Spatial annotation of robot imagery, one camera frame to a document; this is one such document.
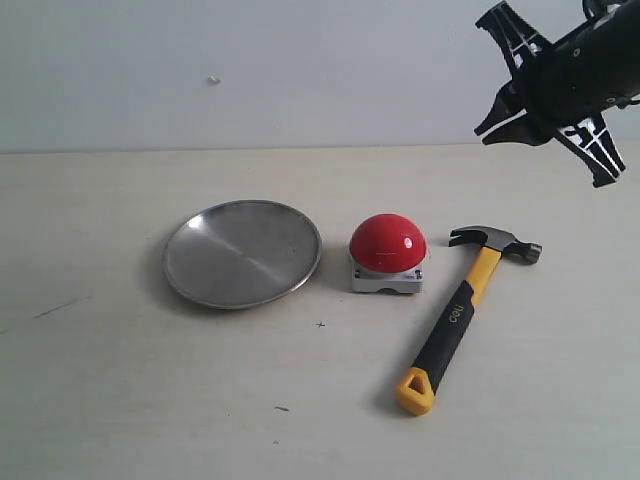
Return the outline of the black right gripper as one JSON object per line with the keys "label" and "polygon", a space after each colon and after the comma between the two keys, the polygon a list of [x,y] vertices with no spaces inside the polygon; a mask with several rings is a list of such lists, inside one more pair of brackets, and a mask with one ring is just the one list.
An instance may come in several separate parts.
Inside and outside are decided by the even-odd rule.
{"label": "black right gripper", "polygon": [[626,169],[603,113],[639,102],[639,4],[585,1],[582,8],[584,22],[555,42],[505,1],[476,21],[500,48],[511,78],[474,133],[484,135],[484,145],[537,147],[555,139],[600,188]]}

